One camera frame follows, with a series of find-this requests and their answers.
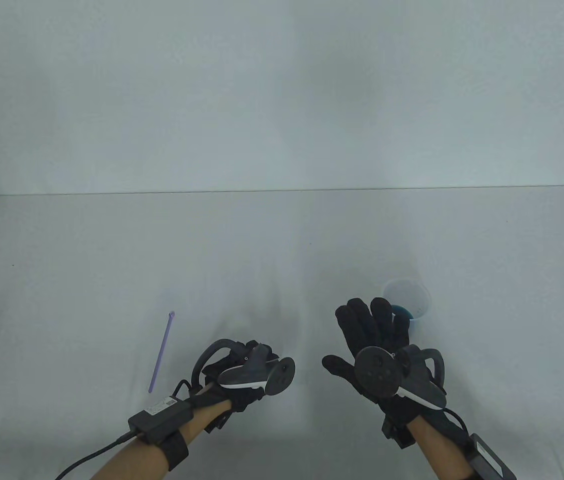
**cable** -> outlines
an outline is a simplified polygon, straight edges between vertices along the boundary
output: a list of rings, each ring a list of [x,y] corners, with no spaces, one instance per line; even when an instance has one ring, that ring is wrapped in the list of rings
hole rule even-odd
[[[67,468],[64,469],[64,471],[62,473],[60,473],[58,476],[55,477],[55,480],[60,480],[62,478],[64,478],[66,476],[67,473],[69,473],[69,471],[71,471],[72,469],[74,469],[75,467],[80,466],[81,464],[83,464],[84,462],[87,462],[88,460],[91,460],[92,458],[97,457],[98,455],[102,455],[104,452],[111,450],[111,448],[116,447],[120,444],[123,444],[124,442],[128,442],[130,439],[132,439],[133,437],[135,437],[135,435],[137,435],[136,432],[127,432],[124,435],[122,435],[120,438],[116,439],[116,441],[114,441],[112,444],[105,446],[104,448],[100,448],[100,450],[98,450],[97,452],[93,452],[90,455],[86,455],[86,457],[79,459],[78,461],[76,461],[74,464],[68,466]]]
[[[469,434],[469,429],[466,428],[466,423],[464,423],[464,420],[462,420],[462,418],[457,413],[455,413],[450,408],[444,408],[444,409],[442,409],[442,411],[446,412],[447,414],[449,414],[450,416],[455,418],[455,420],[457,420],[460,423],[460,425],[462,426],[462,430],[464,430],[467,435]]]
[[[179,389],[181,389],[183,385],[186,385],[186,388],[188,388],[189,391],[191,391],[193,388],[189,382],[187,382],[186,380],[181,380],[179,384],[177,384],[177,387],[175,387],[175,391],[173,391],[172,394],[173,398],[177,397],[177,393],[179,392]]]

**purple straw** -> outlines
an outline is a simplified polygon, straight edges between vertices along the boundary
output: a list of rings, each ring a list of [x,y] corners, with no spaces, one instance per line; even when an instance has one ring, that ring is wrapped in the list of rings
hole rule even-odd
[[[155,362],[155,368],[153,369],[153,377],[151,378],[151,384],[149,385],[149,393],[153,391],[155,386],[155,379],[158,377],[158,371],[160,370],[161,356],[164,353],[164,347],[166,346],[166,339],[168,338],[168,331],[170,330],[170,324],[173,323],[173,318],[175,318],[175,312],[172,311],[168,314],[168,322],[166,324],[166,331],[164,332],[164,338],[162,339],[162,345],[160,346],[160,352],[158,353],[158,359]]]

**white backdrop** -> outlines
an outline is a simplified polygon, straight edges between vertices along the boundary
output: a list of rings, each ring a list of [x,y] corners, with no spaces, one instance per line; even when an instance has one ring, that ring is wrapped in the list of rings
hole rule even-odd
[[[555,184],[563,0],[0,0],[0,194]]]

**black strap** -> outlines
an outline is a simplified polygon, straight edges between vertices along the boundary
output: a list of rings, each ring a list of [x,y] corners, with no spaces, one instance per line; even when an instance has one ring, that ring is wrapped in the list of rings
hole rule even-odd
[[[179,430],[159,443],[158,448],[164,452],[168,461],[168,471],[172,471],[184,458],[188,457],[188,446]]]

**forearm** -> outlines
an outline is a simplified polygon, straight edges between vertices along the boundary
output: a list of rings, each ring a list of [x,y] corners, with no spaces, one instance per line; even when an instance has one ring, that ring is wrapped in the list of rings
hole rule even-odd
[[[222,413],[231,409],[229,400],[196,409],[193,419],[179,429],[186,445]],[[161,480],[168,473],[168,461],[162,450],[135,439],[98,471],[91,480]]]
[[[407,425],[439,480],[464,480],[474,470],[459,446],[419,416]]]

